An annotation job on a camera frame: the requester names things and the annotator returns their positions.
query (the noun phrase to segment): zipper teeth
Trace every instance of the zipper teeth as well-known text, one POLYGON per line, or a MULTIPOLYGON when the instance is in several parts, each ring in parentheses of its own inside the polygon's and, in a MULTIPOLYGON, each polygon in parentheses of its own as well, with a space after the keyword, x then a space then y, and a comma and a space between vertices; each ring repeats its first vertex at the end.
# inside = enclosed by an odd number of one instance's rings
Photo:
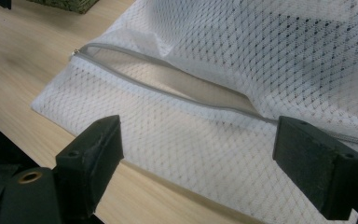
MULTIPOLYGON (((108 66, 105 66, 103 65, 102 63, 98 62, 97 60, 95 60, 94 58, 92 58, 92 56, 88 55, 87 53, 87 48, 88 47, 94 47, 94 48, 101 48, 101 49, 111 49, 111 50, 118 50, 120 48, 117 48, 117 47, 113 47, 113 46, 110 46, 110 45, 105 45, 105 44, 98 44, 98 43, 89 43, 85 46, 83 46, 81 49, 75 49, 74 53, 73 53, 73 56, 79 56, 80 58, 84 59, 84 60, 87 60, 91 63, 94 63, 98 66, 101 66, 103 69, 105 70, 108 70, 108 71, 112 71, 113 75, 117 76, 117 77, 120 77, 120 78, 123 78, 123 79, 126 79, 127 81, 129 81, 130 83, 134 84, 134 85, 137 85, 137 86, 141 86, 141 87, 144 87, 144 88, 147 88, 151 91, 157 91, 159 93, 162 93, 162 94, 165 94, 165 95, 169 95, 173 98, 176 98, 176 99, 180 99, 180 100, 184 100, 184 101, 187 101, 187 102, 190 102, 191 104, 195 104, 195 105, 201 105, 201 106, 206 106, 206 107, 210 107, 210 108, 214 108, 214 109, 220 109, 220 110, 226 110, 226 111, 233 111, 233 112, 236 112, 236 113, 239 113, 239 114, 243 114, 243 115, 246 115, 246 116, 250 116, 252 118, 255 118, 255 119, 260 119, 260 120, 263 120, 267 123, 270 123, 270 124, 273 124, 273 125, 277 125, 278 124, 278 121, 276 119, 266 119, 264 117, 261 117, 261 116, 257 116, 255 114, 251 114, 251 113, 248 113, 246 111, 243 111, 241 109, 238 109, 238 108, 234 108, 234 107, 228 107, 228 106, 221 106, 221 105, 209 105, 209 104, 205 104, 205 103, 202 103, 202 102, 198 102, 198 101, 194 101, 194 100, 190 100, 190 99, 187 99, 187 98, 184 98, 184 97, 181 97, 181 96, 178 96, 178 95, 175 95, 173 93, 170 93, 170 92, 167 92, 167 91, 164 91, 164 90, 161 90, 161 89, 158 89, 158 88, 155 88, 153 86, 150 86, 150 85, 147 85, 139 80, 136 80, 132 77, 129 77, 125 74, 122 74, 120 73, 119 71, 111 68, 111 67, 108 67, 108 66)), ((345 142, 349 142, 349 143, 354 143, 354 144, 357 144, 358 145, 358 138, 357 137, 352 137, 352 136, 348 136, 346 134, 341 134, 341 133, 334 133, 334 132, 331 132, 331 131, 327 131, 327 130, 323 130, 324 132, 328 133, 329 135, 335 137, 336 139, 338 140, 341 140, 341 141, 345 141, 345 142)))

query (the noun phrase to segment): open zipper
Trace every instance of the open zipper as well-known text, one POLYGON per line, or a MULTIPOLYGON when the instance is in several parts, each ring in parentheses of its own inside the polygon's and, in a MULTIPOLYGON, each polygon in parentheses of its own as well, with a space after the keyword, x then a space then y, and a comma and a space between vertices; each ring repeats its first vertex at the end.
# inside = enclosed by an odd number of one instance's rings
MULTIPOLYGON (((142 81, 137 80, 136 78, 127 76, 126 74, 121 73, 120 71, 116 70, 115 68, 112 68, 112 67, 110 67, 110 66, 108 66, 106 64, 103 64, 102 62, 99 62, 98 60, 95 60, 92 56, 90 56, 87 53, 88 48, 116 50, 116 51, 119 51, 121 53, 126 53, 126 54, 129 54, 130 56, 133 56, 133 57, 136 57, 136 58, 139 58, 139 59, 142 59, 142 60, 146 60, 146 61, 151 62, 151 63, 156 63, 156 64, 163 65, 163 66, 166 66, 166 67, 171 68, 171 69, 178 70, 176 67, 173 67, 171 64, 166 63, 166 62, 164 62, 162 60, 159 60, 159 59, 156 59, 156 58, 153 58, 153 57, 149 57, 149 56, 146 56, 146 55, 143 55, 143 54, 140 54, 140 53, 128 50, 128 49, 122 49, 122 48, 119 48, 119 47, 106 45, 106 44, 98 44, 98 43, 89 43, 89 44, 83 46, 81 49, 75 49, 74 52, 71 55, 71 58, 74 57, 74 56, 82 58, 83 60, 86 60, 86 61, 88 61, 90 63, 93 63, 93 64, 101 67, 102 69, 110 72, 112 75, 114 75, 116 77, 119 77, 121 79, 124 79, 124 80, 130 82, 131 84, 140 86, 142 88, 146 88, 146 89, 151 90, 151 91, 156 91, 156 92, 159 92, 161 94, 168 95, 168 96, 171 96, 173 98, 176 98, 176 99, 179 99, 179 100, 182 100, 182 101, 186 101, 186 102, 189 102, 189 103, 194 104, 194 105, 200 105, 200 106, 204 106, 204 107, 208 107, 208 108, 212 108, 212 109, 218 109, 218 110, 231 111, 231 112, 242 114, 242 115, 247 116, 247 117, 251 117, 253 119, 259 119, 259 120, 265 121, 265 122, 273 124, 275 126, 278 125, 278 121, 276 119, 267 119, 267 118, 262 117, 259 114, 252 113, 252 112, 249 112, 249 111, 245 111, 245 110, 237 108, 237 107, 217 105, 217 104, 211 104, 211 103, 205 103, 205 102, 201 102, 201 101, 196 101, 196 100, 193 100, 193 99, 185 98, 183 96, 176 95, 176 94, 173 94, 171 92, 162 90, 160 88, 154 87, 154 86, 149 85, 147 83, 143 83, 142 81)), ((322 129, 322 130, 324 132, 330 134, 331 136, 335 137, 338 140, 348 142, 348 143, 354 143, 354 144, 358 145, 358 138, 357 137, 348 136, 346 134, 341 134, 341 133, 334 133, 334 132, 327 131, 327 130, 324 130, 324 129, 322 129)))

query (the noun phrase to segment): light wood tabletop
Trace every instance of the light wood tabletop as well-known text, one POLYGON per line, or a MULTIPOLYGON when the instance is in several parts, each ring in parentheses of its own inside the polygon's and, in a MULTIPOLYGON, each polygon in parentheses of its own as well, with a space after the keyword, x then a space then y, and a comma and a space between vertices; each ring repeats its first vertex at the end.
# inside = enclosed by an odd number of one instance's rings
MULTIPOLYGON (((30 104, 68 63, 68 57, 100 35, 131 0, 100 0, 85 15, 13 0, 0 7, 0 131, 39 165, 74 137, 35 113, 30 104)), ((105 223, 256 223, 123 161, 100 202, 105 223)))

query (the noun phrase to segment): wooden table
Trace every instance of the wooden table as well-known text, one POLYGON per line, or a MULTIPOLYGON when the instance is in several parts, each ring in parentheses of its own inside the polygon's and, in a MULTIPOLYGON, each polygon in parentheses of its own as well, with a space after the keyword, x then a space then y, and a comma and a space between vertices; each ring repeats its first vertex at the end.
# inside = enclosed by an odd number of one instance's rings
MULTIPOLYGON (((68 63, 68 56, 100 35, 132 0, 100 0, 78 15, 25 0, 0 7, 0 131, 41 166, 74 137, 35 113, 30 103, 68 63)), ((123 161, 97 209, 105 223, 255 223, 123 161)))

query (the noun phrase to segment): white fabric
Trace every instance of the white fabric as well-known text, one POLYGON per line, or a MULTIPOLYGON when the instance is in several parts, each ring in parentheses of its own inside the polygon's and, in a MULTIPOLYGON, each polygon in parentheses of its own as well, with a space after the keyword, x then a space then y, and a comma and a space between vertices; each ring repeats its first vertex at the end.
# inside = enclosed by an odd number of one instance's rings
MULTIPOLYGON (((307 12, 291 2, 137 1, 91 42, 243 93, 265 118, 358 137, 358 1, 309 2, 324 10, 307 12)), ((267 223, 327 223, 272 160, 272 124, 142 88, 79 57, 32 107, 74 134, 119 114, 126 160, 267 223)))

